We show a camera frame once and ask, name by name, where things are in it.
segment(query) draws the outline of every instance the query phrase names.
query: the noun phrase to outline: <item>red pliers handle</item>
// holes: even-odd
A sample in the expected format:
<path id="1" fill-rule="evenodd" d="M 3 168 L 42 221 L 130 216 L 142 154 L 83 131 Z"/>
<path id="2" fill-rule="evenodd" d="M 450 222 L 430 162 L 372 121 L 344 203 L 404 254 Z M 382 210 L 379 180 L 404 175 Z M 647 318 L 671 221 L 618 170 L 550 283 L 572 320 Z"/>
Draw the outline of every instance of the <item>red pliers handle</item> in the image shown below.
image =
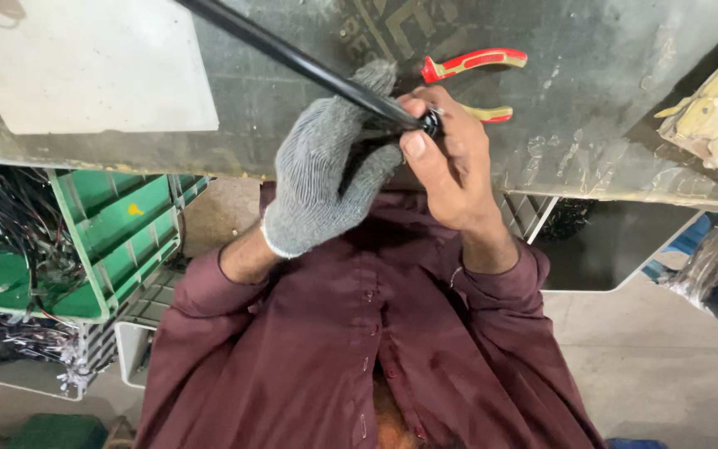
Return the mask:
<path id="1" fill-rule="evenodd" d="M 421 71 L 426 83 L 444 80 L 455 74 L 473 67 L 487 66 L 490 64 L 504 64 L 511 67 L 523 68 L 528 63 L 528 55 L 516 49 L 493 48 L 482 49 L 472 53 L 459 56 L 444 64 L 437 64 L 430 56 L 425 57 L 425 67 Z M 501 106 L 493 109 L 478 109 L 461 105 L 467 113 L 484 123 L 500 123 L 508 121 L 514 111 L 508 106 Z"/>
<path id="2" fill-rule="evenodd" d="M 516 49 L 492 48 L 474 51 L 459 56 L 444 64 L 437 64 L 430 56 L 425 57 L 425 67 L 421 71 L 425 82 L 444 80 L 455 74 L 473 67 L 487 66 L 489 64 L 504 64 L 512 67 L 525 67 L 528 55 Z"/>

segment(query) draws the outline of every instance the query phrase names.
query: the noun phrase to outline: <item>gray knit glove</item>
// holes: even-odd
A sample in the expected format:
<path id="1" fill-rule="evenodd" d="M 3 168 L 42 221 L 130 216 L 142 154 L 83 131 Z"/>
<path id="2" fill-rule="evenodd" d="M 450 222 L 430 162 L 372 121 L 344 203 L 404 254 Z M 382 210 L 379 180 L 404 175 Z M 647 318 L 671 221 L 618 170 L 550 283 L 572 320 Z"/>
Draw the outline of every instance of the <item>gray knit glove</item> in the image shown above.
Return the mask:
<path id="1" fill-rule="evenodd" d="M 354 81 L 387 96 L 396 67 L 374 61 Z M 262 232 L 270 249 L 288 259 L 343 234 L 367 217 L 401 150 L 385 146 L 363 157 L 351 144 L 370 117 L 339 97 L 314 101 L 298 117 L 276 154 L 276 199 L 268 205 Z"/>

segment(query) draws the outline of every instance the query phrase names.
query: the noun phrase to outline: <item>blue object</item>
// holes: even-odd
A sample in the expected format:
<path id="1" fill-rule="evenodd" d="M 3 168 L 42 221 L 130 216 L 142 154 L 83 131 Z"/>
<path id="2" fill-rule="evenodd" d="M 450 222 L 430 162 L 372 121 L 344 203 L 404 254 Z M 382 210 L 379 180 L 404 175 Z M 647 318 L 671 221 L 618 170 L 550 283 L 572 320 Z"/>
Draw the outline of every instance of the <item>blue object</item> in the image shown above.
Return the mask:
<path id="1" fill-rule="evenodd" d="M 695 249 L 700 246 L 700 242 L 705 234 L 711 230 L 711 217 L 704 213 L 691 226 L 686 228 L 683 233 L 678 236 L 672 243 L 664 248 L 661 252 L 682 252 L 687 256 L 691 256 Z M 642 272 L 650 278 L 651 281 L 658 284 L 658 280 L 662 277 L 671 276 L 677 270 L 673 270 L 658 260 L 650 260 L 642 269 Z"/>
<path id="2" fill-rule="evenodd" d="M 661 252 L 677 251 L 691 256 L 709 230 L 711 230 L 711 218 L 707 213 L 704 213 Z"/>
<path id="3" fill-rule="evenodd" d="M 609 449 L 669 449 L 669 446 L 654 439 L 610 438 L 605 444 Z"/>

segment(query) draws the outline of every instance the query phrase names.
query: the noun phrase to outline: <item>maroon shirt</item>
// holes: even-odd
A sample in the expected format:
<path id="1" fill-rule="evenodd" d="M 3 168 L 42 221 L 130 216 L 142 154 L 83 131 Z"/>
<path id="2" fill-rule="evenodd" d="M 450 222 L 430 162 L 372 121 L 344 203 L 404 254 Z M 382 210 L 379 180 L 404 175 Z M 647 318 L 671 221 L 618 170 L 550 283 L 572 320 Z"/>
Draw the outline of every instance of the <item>maroon shirt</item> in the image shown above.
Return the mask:
<path id="1" fill-rule="evenodd" d="M 544 254 L 463 269 L 424 195 L 382 194 L 356 229 L 268 280 L 193 260 L 157 332 L 135 447 L 376 449 L 373 367 L 434 447 L 603 447 L 543 315 Z"/>

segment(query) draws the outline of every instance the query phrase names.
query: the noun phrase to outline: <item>concrete floor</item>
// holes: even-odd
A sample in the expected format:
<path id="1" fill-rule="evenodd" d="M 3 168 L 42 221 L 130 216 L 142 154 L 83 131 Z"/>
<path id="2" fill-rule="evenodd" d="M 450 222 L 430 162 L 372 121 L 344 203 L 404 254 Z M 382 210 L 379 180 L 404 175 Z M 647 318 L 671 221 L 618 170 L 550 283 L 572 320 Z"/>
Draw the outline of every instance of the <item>concrete floor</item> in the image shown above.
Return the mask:
<path id="1" fill-rule="evenodd" d="M 250 226 L 258 182 L 219 179 L 185 210 L 185 253 L 201 253 Z M 586 409 L 606 437 L 663 440 L 670 447 L 718 447 L 718 321 L 638 275 L 606 294 L 546 295 Z M 142 391 L 111 367 L 81 403 L 0 387 L 0 433 L 34 413 L 140 418 Z"/>

